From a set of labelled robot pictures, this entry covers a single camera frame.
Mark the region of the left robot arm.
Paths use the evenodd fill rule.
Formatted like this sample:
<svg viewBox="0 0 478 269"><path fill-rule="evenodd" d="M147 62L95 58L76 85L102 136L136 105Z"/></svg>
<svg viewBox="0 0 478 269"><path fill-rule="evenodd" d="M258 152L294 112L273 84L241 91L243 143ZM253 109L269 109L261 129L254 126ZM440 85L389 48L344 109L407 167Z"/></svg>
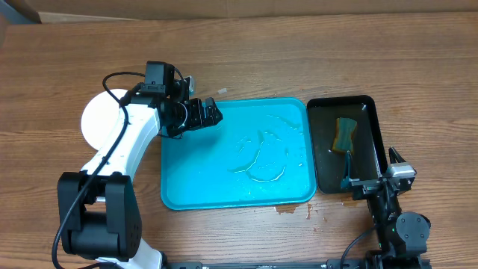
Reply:
<svg viewBox="0 0 478 269"><path fill-rule="evenodd" d="M92 260L92 268L164 268L164 254L142 238L134 175L149 146L167 123L176 137L215 126L223 115L213 98L175 101L174 86L139 83L122 97L118 120L105 143L78 172L65 172L57 184L60 226L52 245Z"/></svg>

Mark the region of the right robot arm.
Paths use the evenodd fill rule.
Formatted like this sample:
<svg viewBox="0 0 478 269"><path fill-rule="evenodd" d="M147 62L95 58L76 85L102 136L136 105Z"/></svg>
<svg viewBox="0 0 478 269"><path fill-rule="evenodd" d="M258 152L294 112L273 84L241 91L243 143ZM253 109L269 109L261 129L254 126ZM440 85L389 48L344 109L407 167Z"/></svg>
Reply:
<svg viewBox="0 0 478 269"><path fill-rule="evenodd" d="M403 212L398 196L410 191L416 170L395 148L389 150L391 163L378 179L360 180L350 177L352 155L345 155L344 178L341 187L352 191L354 200L365 200L373 218L373 227L354 239L343 252L338 263L343 268L430 268L428 260L420 256L427 251L431 222L422 214ZM377 234L378 250L370 250L362 260L347 258L349 251L361 239Z"/></svg>

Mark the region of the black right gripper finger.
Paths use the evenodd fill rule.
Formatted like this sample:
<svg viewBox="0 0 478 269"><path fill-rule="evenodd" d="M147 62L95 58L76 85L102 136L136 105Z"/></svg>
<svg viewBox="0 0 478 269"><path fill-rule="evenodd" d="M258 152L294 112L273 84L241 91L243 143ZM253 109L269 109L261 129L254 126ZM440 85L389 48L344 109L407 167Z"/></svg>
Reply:
<svg viewBox="0 0 478 269"><path fill-rule="evenodd" d="M350 188L354 178L352 177L352 154L347 151L345 155L344 174L341 180L341 188Z"/></svg>
<svg viewBox="0 0 478 269"><path fill-rule="evenodd" d="M405 159L399 154L399 152L393 146L388 149L388 154L389 154L390 162L392 164L405 162Z"/></svg>

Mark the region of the white plate with red stain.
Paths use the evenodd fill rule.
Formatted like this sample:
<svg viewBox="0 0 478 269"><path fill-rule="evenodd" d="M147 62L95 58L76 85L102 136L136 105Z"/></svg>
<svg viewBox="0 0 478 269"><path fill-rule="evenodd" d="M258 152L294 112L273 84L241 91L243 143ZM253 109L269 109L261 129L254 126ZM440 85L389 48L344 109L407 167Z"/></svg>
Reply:
<svg viewBox="0 0 478 269"><path fill-rule="evenodd" d="M95 150L108 141L113 143L122 128L121 113L120 105L108 92L92 98L81 116L81 133L86 142Z"/></svg>

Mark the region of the green yellow sponge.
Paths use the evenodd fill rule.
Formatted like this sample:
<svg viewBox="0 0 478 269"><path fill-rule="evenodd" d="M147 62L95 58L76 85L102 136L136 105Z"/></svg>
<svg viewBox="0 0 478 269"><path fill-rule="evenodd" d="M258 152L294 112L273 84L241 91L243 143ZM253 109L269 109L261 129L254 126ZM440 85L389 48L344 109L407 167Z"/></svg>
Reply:
<svg viewBox="0 0 478 269"><path fill-rule="evenodd" d="M339 117L336 119L335 137L332 151L339 153L353 153L353 139L358 123L350 118Z"/></svg>

